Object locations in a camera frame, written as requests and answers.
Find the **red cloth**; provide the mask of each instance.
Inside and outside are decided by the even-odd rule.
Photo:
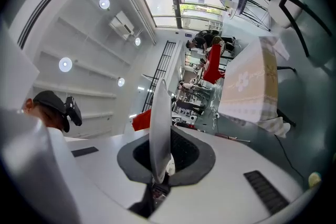
[[[133,119],[132,126],[135,131],[149,128],[151,123],[151,111],[151,109],[148,109]]]
[[[203,79],[215,84],[217,79],[223,78],[225,76],[225,73],[220,73],[218,70],[219,67],[219,61],[220,61],[220,50],[221,50],[220,44],[214,44],[212,45],[211,51],[209,52],[209,56],[207,59],[207,70],[204,70]]]

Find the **black cap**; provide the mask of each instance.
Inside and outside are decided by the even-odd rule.
[[[67,112],[65,110],[65,105],[62,102],[62,100],[57,95],[55,95],[53,91],[40,92],[35,96],[33,101],[57,110],[63,117],[64,131],[66,133],[69,132],[70,125],[67,119]]]

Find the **cable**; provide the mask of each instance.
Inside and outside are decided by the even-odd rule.
[[[292,163],[290,162],[290,160],[289,160],[289,158],[288,158],[288,156],[287,156],[287,154],[286,154],[286,151],[285,151],[285,149],[284,149],[284,147],[283,147],[283,145],[282,145],[280,139],[279,139],[276,135],[274,135],[274,136],[275,136],[275,138],[278,140],[278,142],[279,142],[279,144],[280,144],[280,146],[281,146],[281,148],[282,148],[282,150],[283,150],[283,152],[284,152],[284,154],[285,154],[285,157],[286,157],[286,159],[287,159],[287,161],[288,161],[290,167],[292,167],[292,169],[293,169],[293,170],[294,170],[294,171],[295,171],[295,172],[302,178],[302,183],[305,184],[304,177],[300,174],[299,171],[297,171],[297,170],[292,166]]]

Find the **ceiling light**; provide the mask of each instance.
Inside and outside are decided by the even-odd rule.
[[[72,61],[68,57],[63,57],[59,63],[58,67],[62,72],[69,72],[72,68]]]
[[[141,43],[141,39],[140,39],[139,37],[137,37],[137,38],[135,39],[134,43],[135,43],[137,46],[139,46],[140,43]]]
[[[110,1],[109,0],[100,0],[99,1],[99,7],[102,9],[107,9],[110,6]]]
[[[123,78],[118,78],[118,86],[121,87],[125,84],[125,80]]]

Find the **white chair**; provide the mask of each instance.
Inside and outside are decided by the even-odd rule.
[[[317,23],[331,36],[331,31],[325,23],[304,3],[300,0],[269,0],[268,11],[273,20],[283,28],[292,26],[297,33],[305,54],[309,57],[308,48],[303,35],[296,23],[296,19],[301,11],[307,12]]]

